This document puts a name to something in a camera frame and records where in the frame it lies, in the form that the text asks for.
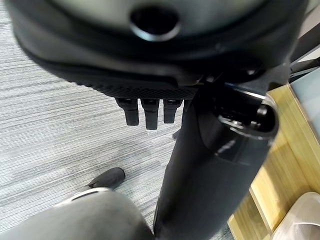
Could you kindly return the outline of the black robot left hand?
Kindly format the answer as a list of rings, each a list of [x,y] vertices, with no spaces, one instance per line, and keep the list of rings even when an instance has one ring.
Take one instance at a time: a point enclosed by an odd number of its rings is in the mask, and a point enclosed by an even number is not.
[[[181,128],[153,222],[158,240],[208,240],[247,194],[279,130],[265,104],[290,75],[307,0],[7,0],[35,63],[115,98],[129,126],[159,104]]]

